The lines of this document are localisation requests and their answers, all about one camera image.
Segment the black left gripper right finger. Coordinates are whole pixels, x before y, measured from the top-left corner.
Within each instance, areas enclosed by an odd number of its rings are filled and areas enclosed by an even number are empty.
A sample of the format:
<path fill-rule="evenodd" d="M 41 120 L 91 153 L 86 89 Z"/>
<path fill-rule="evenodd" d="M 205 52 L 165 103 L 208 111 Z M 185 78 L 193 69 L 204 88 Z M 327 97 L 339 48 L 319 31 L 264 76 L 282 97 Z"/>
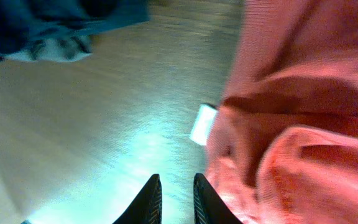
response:
<path fill-rule="evenodd" d="M 194 176 L 193 204 L 195 224 L 242 224 L 201 173 Z"/>

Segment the orange FRAM t-shirt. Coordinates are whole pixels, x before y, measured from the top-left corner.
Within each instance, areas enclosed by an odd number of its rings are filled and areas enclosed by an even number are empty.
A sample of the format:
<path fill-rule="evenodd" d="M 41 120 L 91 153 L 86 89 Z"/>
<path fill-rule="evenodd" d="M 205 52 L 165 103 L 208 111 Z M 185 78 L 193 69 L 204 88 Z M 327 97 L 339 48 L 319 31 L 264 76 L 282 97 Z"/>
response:
<path fill-rule="evenodd" d="M 358 223 L 358 0 L 244 3 L 206 154 L 242 223 Z"/>

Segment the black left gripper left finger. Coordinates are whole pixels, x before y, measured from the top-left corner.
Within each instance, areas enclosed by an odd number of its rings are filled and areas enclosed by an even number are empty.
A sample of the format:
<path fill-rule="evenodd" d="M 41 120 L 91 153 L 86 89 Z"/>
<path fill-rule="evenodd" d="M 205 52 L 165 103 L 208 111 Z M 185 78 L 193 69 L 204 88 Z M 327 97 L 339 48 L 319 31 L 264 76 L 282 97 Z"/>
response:
<path fill-rule="evenodd" d="M 113 224 L 161 224 L 162 185 L 153 174 L 141 188 L 124 213 Z"/>

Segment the black folded garment with stripes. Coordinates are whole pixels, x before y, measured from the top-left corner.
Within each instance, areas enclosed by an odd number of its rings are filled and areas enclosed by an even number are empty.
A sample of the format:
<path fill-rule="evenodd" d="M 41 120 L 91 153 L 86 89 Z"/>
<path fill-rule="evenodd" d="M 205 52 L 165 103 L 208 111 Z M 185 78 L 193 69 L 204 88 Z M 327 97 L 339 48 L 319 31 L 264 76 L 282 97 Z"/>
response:
<path fill-rule="evenodd" d="M 57 1 L 0 0 L 0 62 L 37 61 L 55 45 L 51 60 L 77 60 L 91 53 L 92 35 L 145 22 L 144 0 Z"/>

